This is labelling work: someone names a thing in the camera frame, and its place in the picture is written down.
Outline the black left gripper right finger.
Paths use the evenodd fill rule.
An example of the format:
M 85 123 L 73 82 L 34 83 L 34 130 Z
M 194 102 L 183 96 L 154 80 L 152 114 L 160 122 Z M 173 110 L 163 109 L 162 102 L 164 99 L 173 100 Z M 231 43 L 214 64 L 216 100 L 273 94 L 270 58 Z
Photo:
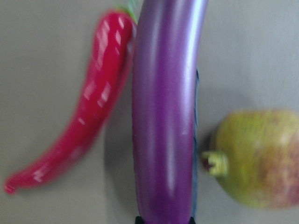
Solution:
M 196 224 L 194 217 L 190 217 L 189 224 Z

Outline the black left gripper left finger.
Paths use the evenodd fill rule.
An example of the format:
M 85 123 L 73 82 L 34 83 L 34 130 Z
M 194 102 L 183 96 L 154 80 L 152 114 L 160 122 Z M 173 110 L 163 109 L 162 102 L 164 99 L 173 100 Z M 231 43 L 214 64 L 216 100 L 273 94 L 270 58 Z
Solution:
M 143 221 L 142 217 L 141 216 L 136 216 L 134 224 L 144 224 L 144 221 Z

